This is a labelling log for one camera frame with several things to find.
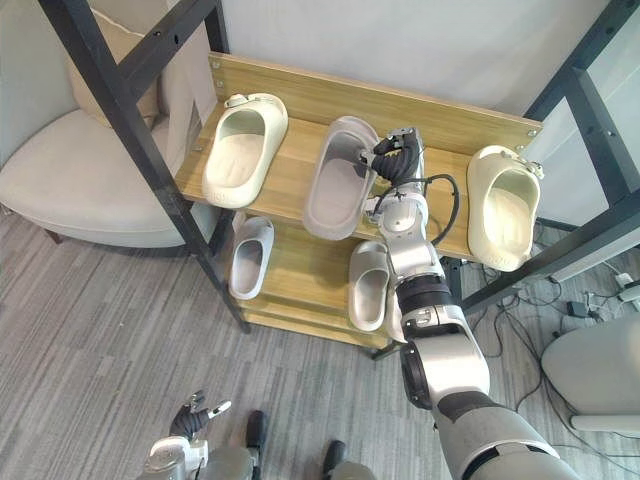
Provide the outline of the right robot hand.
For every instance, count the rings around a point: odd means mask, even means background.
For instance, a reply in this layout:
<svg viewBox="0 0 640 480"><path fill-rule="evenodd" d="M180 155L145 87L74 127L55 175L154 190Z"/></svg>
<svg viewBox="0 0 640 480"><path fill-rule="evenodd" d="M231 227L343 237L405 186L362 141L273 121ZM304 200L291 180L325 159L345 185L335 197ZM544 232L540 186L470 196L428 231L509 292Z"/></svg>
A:
<svg viewBox="0 0 640 480"><path fill-rule="evenodd" d="M418 130L403 127L389 132L371 150L361 149L358 160L396 186L422 175L422 152Z"/></svg>

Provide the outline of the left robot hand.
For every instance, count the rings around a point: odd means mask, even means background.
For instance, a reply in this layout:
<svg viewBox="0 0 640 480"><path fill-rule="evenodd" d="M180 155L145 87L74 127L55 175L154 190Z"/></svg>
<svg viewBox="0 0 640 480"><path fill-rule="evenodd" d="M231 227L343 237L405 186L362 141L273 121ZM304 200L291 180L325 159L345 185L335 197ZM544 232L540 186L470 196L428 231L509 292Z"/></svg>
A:
<svg viewBox="0 0 640 480"><path fill-rule="evenodd" d="M170 436L181 436L192 441L196 434L202 430L213 418L226 412L232 406L230 400L225 400L213 409L202 408L205 400L203 390L198 390L190 395L185 404L181 406L173 418L170 428Z"/></svg>

